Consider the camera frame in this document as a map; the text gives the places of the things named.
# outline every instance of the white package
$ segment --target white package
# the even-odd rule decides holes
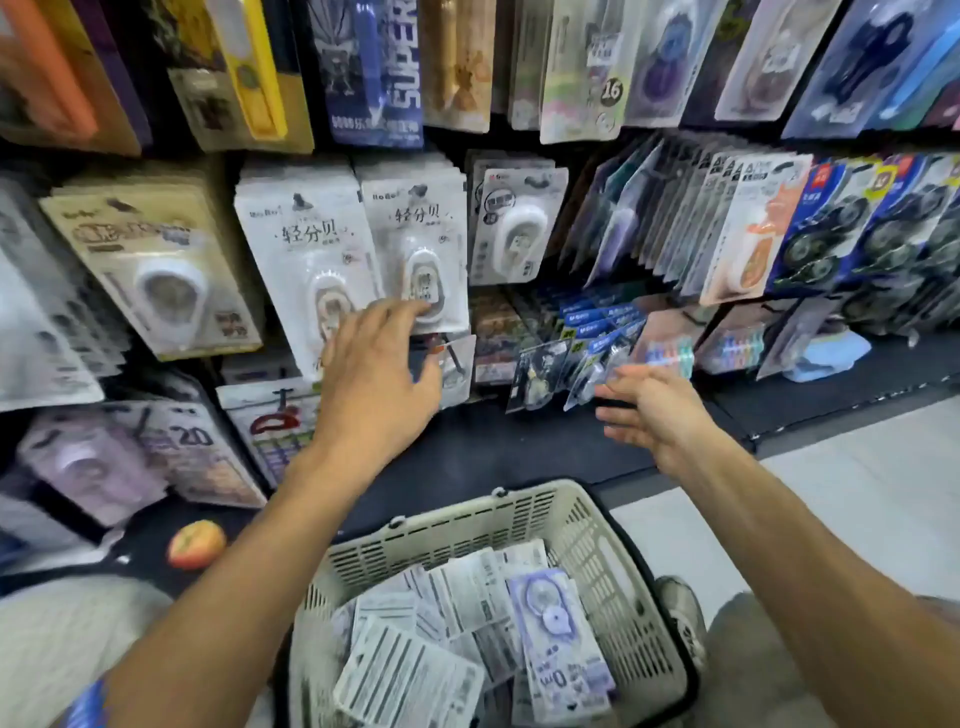
[[[374,728],[468,728],[483,670],[376,617],[367,621],[333,689],[334,704]]]
[[[537,277],[566,183],[565,167],[487,170],[470,285],[525,283]]]
[[[346,158],[237,188],[237,215],[297,367],[310,380],[322,377],[320,355],[340,321],[383,298],[359,188]]]
[[[466,176],[399,166],[379,174],[357,167],[386,296],[430,303],[414,334],[468,329]]]

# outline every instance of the shoe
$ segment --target shoe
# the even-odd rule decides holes
[[[667,614],[677,625],[693,665],[703,674],[707,667],[707,649],[704,647],[707,625],[697,595],[679,576],[661,576],[654,582],[654,589]]]

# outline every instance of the shopping basket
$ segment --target shopping basket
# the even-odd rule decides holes
[[[290,648],[291,728],[347,726],[333,706],[343,667],[331,628],[334,610],[398,571],[427,569],[486,546],[534,538],[551,565],[573,577],[590,626],[616,681],[614,720],[655,726],[685,711],[697,672],[672,620],[654,597],[653,576],[609,512],[573,480],[513,491],[496,489],[332,546],[307,590]]]

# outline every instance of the hand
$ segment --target hand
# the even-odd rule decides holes
[[[597,407],[608,423],[604,434],[617,442],[649,449],[663,473],[683,479],[698,443],[719,432],[693,385],[673,370],[628,364],[618,367],[596,397],[633,407]]]
[[[410,331],[429,305],[384,299],[350,313],[324,348],[317,429],[304,451],[311,463],[335,460],[366,488],[410,447],[440,407],[438,357],[410,377]]]

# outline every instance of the price tag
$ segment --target price tag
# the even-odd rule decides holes
[[[587,67],[616,65],[622,43],[623,35],[620,33],[596,34],[587,49]]]

